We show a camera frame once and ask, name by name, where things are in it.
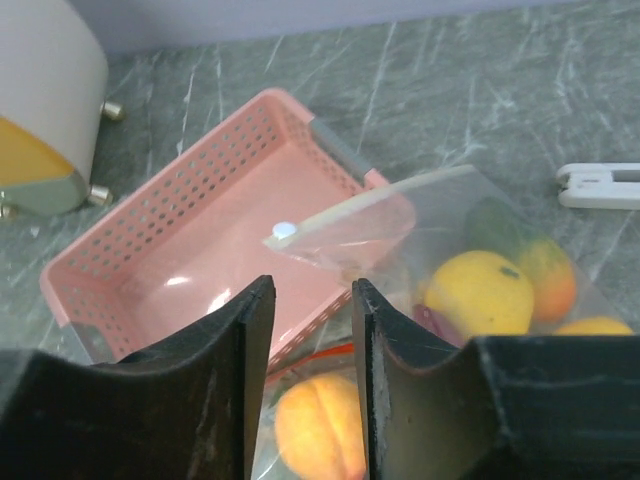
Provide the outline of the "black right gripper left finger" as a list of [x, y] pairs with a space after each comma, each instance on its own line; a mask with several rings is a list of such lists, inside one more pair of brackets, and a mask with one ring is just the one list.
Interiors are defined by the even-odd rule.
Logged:
[[263, 275], [117, 363], [1, 354], [5, 479], [247, 479], [276, 306]]

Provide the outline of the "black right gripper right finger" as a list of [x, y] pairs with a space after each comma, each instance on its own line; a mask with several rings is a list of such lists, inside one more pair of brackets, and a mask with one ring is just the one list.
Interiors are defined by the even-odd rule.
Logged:
[[485, 336], [455, 348], [352, 286], [370, 479], [635, 479], [635, 336]]

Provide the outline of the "clear red-zip bag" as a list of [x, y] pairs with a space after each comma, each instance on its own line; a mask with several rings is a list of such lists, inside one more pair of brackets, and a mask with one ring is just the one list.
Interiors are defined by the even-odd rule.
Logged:
[[269, 365], [253, 479], [363, 479], [366, 458], [351, 321], [338, 316]]

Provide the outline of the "fake yellow peach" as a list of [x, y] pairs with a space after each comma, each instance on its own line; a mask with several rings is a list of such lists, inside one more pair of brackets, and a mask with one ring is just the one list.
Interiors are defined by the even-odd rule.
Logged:
[[358, 388], [334, 374], [304, 380], [276, 405], [275, 437], [301, 479], [362, 479], [367, 470]]

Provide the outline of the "clear white-slider zip bag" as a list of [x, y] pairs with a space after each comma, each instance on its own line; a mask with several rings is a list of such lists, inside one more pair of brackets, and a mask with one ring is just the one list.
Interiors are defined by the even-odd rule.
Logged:
[[366, 279], [401, 313], [455, 345], [487, 335], [631, 335], [639, 330], [471, 166], [358, 194], [265, 239], [279, 254]]

